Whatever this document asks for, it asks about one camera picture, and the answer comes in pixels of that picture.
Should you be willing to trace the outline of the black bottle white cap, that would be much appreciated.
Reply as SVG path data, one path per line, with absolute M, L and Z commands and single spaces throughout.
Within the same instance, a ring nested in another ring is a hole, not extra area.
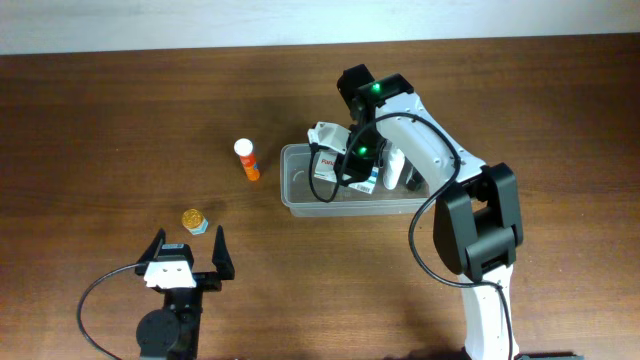
M 407 174 L 405 187 L 409 191 L 419 191 L 424 184 L 424 179 L 422 175 L 416 170 L 415 167 L 412 167 Z

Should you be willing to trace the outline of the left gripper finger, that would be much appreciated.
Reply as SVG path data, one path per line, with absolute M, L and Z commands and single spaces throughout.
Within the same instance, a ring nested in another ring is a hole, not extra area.
M 227 249 L 224 230 L 221 225 L 216 229 L 216 237 L 212 253 L 212 264 L 221 280 L 234 280 L 235 267 Z
M 150 245 L 146 248 L 143 254 L 138 259 L 138 263 L 148 263 L 152 261 L 156 256 L 160 248 L 166 242 L 166 233 L 165 230 L 160 228 L 156 233 L 154 239 L 151 241 Z

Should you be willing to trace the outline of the white spray bottle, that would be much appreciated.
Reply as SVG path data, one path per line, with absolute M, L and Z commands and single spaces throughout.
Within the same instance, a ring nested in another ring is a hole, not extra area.
M 398 184 L 405 164 L 405 155 L 393 143 L 386 146 L 384 155 L 383 185 L 387 190 L 394 190 Z

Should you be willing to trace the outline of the white Panadol box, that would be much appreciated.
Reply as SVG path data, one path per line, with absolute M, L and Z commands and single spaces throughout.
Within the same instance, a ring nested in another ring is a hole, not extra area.
M 313 175 L 315 178 L 328 182 L 336 182 L 336 170 L 334 169 L 337 154 L 321 151 L 317 156 Z M 374 192 L 379 174 L 379 168 L 374 166 L 369 178 L 362 182 L 348 184 L 349 188 L 371 195 Z

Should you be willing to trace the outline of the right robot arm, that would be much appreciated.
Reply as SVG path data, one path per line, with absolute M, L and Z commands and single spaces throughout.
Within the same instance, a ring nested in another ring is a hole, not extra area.
M 467 356 L 515 358 L 509 285 L 523 242 L 515 174 L 504 163 L 489 166 L 467 152 L 400 74 L 377 80 L 360 64 L 342 73 L 337 89 L 355 122 L 338 144 L 337 184 L 365 179 L 379 163 L 383 145 L 397 146 L 430 189 L 410 222 L 409 248 L 427 275 L 461 290 Z M 435 209 L 434 246 L 453 280 L 431 270 L 416 247 L 417 225 L 429 207 Z

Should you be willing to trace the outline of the gold lid small jar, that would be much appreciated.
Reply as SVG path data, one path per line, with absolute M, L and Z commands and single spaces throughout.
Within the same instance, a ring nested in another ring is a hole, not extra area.
M 203 234 L 208 227 L 208 220 L 197 209 L 186 210 L 181 217 L 181 222 L 183 227 L 192 235 Z

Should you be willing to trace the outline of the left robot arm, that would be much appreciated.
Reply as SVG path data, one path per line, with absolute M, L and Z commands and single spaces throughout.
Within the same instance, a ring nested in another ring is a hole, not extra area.
M 194 257 L 187 244 L 168 244 L 166 233 L 159 230 L 139 258 L 141 276 L 148 288 L 162 294 L 161 308 L 146 314 L 136 329 L 141 359 L 195 359 L 198 342 L 202 299 L 207 292 L 219 292 L 224 281 L 235 278 L 235 269 L 228 252 L 224 230 L 216 229 L 209 272 L 193 270 Z

